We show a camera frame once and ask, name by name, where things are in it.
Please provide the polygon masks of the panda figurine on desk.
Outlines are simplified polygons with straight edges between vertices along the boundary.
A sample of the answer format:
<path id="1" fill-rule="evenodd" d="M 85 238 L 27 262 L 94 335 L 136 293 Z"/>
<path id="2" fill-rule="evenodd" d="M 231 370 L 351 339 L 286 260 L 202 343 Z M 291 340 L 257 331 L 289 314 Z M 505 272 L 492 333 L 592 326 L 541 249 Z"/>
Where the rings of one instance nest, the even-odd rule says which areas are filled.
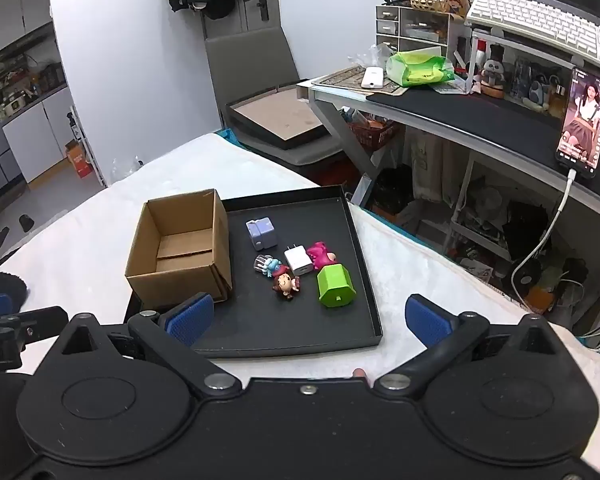
<path id="1" fill-rule="evenodd" d="M 483 94 L 494 99 L 503 99 L 505 94 L 504 48 L 492 44 L 490 56 L 483 63 L 480 75 L 480 89 Z"/>

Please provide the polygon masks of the green hexagonal container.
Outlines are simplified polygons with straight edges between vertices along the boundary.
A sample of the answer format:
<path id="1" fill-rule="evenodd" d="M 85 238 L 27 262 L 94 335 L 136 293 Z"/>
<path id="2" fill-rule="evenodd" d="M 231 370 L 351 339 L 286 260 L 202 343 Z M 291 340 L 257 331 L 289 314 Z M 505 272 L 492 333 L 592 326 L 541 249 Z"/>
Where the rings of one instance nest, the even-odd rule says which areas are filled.
<path id="1" fill-rule="evenodd" d="M 326 308 L 339 308 L 356 298 L 348 269 L 341 263 L 323 266 L 317 273 L 318 299 Z"/>

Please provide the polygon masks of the brown haired doll figurine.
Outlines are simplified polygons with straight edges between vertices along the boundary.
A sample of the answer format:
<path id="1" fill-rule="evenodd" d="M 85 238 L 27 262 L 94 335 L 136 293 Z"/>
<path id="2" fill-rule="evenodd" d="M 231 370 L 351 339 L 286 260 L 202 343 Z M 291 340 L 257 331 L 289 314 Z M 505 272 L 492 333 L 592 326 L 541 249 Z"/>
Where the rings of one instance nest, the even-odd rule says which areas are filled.
<path id="1" fill-rule="evenodd" d="M 288 266 L 281 266 L 273 274 L 272 289 L 279 297 L 293 300 L 300 292 L 300 278 L 295 276 Z"/>

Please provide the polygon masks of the grey chair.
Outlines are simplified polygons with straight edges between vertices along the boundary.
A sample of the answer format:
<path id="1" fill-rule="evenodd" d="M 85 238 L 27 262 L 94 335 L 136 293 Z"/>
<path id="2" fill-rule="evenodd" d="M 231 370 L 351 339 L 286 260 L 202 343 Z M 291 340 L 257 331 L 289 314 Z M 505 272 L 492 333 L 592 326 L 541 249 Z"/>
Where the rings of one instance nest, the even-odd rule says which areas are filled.
<path id="1" fill-rule="evenodd" d="M 228 104 L 301 81 L 279 27 L 211 38 L 206 50 L 220 115 L 242 146 L 302 174 L 323 171 L 346 159 L 339 141 L 328 131 L 321 139 L 284 151 L 236 128 L 227 118 Z"/>

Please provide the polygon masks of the black shallow tray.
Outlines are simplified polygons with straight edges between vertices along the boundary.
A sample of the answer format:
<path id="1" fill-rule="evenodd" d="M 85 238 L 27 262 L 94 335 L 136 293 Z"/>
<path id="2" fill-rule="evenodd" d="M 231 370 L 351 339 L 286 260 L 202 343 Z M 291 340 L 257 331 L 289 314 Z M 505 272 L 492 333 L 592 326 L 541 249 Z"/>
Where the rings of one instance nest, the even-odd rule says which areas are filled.
<path id="1" fill-rule="evenodd" d="M 378 307 L 348 202 L 341 188 L 304 188 L 287 192 L 223 200 L 230 237 L 233 292 L 215 302 L 211 326 L 193 344 L 208 358 L 293 356 L 376 346 L 382 337 Z M 258 252 L 246 222 L 268 217 L 277 245 Z M 253 270 L 257 255 L 271 255 L 288 266 L 287 248 L 306 250 L 324 242 L 351 277 L 356 298 L 339 308 L 326 308 L 318 299 L 317 273 L 300 275 L 300 292 L 293 300 L 279 297 L 273 279 Z M 132 289 L 126 314 L 145 309 Z"/>

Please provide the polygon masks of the lavender cube toy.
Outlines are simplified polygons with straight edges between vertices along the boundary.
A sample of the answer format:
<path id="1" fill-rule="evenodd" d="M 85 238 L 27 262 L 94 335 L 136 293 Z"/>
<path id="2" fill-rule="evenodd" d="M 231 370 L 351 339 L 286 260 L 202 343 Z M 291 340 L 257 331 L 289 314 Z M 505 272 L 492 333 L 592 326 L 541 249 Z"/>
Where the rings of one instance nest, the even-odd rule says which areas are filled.
<path id="1" fill-rule="evenodd" d="M 277 245 L 277 234 L 270 218 L 249 220 L 246 222 L 246 229 L 250 242 L 257 252 Z"/>

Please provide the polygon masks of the white keyboard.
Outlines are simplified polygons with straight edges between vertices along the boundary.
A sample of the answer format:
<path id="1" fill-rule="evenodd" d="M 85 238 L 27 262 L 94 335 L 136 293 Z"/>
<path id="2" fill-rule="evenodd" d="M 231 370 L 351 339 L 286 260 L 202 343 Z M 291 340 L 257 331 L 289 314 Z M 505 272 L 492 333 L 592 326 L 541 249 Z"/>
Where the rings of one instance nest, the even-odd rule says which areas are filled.
<path id="1" fill-rule="evenodd" d="M 535 0 L 474 0 L 467 21 L 548 44 L 600 68 L 600 25 L 556 6 Z"/>

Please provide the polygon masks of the grey drawer organizer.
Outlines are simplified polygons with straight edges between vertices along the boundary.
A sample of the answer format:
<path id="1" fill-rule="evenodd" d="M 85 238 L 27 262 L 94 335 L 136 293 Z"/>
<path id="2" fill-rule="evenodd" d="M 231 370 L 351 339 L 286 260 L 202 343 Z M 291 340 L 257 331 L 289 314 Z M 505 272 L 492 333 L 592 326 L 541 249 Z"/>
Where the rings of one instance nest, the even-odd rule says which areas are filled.
<path id="1" fill-rule="evenodd" d="M 439 47 L 453 58 L 457 52 L 467 58 L 470 33 L 464 20 L 449 13 L 412 9 L 409 6 L 376 6 L 376 44 L 393 52 Z"/>

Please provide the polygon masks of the black slipper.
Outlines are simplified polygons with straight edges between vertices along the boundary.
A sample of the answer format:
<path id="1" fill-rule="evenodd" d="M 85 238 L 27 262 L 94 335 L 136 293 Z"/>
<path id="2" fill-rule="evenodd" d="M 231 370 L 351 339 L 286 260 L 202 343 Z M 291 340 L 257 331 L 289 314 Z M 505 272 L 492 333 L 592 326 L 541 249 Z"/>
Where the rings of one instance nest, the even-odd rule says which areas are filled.
<path id="1" fill-rule="evenodd" d="M 19 219 L 19 224 L 21 226 L 21 229 L 23 230 L 23 232 L 25 233 L 29 233 L 33 227 L 35 226 L 35 221 L 28 216 L 27 214 L 22 214 Z"/>

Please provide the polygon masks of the white phone on desk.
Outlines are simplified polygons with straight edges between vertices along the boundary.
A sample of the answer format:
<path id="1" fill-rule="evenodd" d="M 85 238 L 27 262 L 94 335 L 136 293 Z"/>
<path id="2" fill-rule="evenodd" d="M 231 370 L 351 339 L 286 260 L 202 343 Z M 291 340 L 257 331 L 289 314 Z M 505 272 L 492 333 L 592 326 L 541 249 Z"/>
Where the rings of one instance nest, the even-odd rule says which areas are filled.
<path id="1" fill-rule="evenodd" d="M 385 84 L 385 72 L 382 67 L 370 66 L 366 67 L 361 87 L 365 90 L 381 89 Z"/>

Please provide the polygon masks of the blue red figurine toy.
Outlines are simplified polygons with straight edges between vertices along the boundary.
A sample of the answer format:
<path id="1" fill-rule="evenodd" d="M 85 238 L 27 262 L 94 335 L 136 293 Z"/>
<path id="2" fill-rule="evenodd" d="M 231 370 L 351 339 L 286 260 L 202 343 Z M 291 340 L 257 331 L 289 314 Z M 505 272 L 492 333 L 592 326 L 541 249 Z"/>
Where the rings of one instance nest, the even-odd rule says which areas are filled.
<path id="1" fill-rule="evenodd" d="M 266 278 L 275 278 L 287 271 L 286 266 L 271 255 L 257 255 L 253 261 L 253 270 L 264 275 Z"/>

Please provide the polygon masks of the brown cardboard box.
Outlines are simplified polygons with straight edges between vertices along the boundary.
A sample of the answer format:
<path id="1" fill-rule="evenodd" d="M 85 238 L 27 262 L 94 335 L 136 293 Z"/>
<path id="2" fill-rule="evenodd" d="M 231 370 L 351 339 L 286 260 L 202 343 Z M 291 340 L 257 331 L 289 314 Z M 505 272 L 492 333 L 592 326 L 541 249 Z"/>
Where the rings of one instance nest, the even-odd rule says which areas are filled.
<path id="1" fill-rule="evenodd" d="M 161 310 L 204 292 L 233 292 L 228 219 L 215 190 L 143 204 L 125 277 L 145 309 Z"/>

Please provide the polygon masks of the pink figurine toy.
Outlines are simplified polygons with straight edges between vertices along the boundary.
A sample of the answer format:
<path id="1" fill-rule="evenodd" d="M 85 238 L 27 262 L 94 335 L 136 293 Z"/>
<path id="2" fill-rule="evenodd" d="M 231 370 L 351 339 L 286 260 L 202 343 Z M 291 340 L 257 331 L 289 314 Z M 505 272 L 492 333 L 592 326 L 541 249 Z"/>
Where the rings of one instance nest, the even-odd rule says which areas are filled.
<path id="1" fill-rule="evenodd" d="M 306 250 L 306 254 L 311 259 L 315 271 L 321 271 L 324 266 L 338 262 L 336 255 L 327 248 L 324 242 L 315 242 Z"/>

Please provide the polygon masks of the white USB charger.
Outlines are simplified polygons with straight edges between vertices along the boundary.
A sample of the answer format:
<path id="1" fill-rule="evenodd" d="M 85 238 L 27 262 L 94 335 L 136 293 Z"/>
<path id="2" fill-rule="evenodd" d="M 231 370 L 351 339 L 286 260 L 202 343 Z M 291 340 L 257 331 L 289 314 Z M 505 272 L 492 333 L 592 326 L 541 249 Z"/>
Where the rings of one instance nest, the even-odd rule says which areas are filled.
<path id="1" fill-rule="evenodd" d="M 314 270 L 312 259 L 302 245 L 287 248 L 284 251 L 284 256 L 289 269 L 295 276 L 304 275 Z"/>

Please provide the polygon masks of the grey desk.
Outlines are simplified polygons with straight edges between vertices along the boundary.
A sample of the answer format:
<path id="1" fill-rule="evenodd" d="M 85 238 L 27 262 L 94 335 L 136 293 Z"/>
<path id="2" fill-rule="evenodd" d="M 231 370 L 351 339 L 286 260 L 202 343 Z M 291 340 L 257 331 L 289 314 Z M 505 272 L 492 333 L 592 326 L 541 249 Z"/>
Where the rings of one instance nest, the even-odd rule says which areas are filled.
<path id="1" fill-rule="evenodd" d="M 299 82 L 297 93 L 362 174 L 362 192 L 377 178 L 382 156 L 365 151 L 356 140 L 340 115 L 345 106 L 463 145 L 555 190 L 565 187 L 567 170 L 554 155 L 562 123 L 511 102 L 476 94 L 446 96 L 427 87 L 411 88 L 400 96 L 366 96 L 321 86 L 315 79 Z"/>

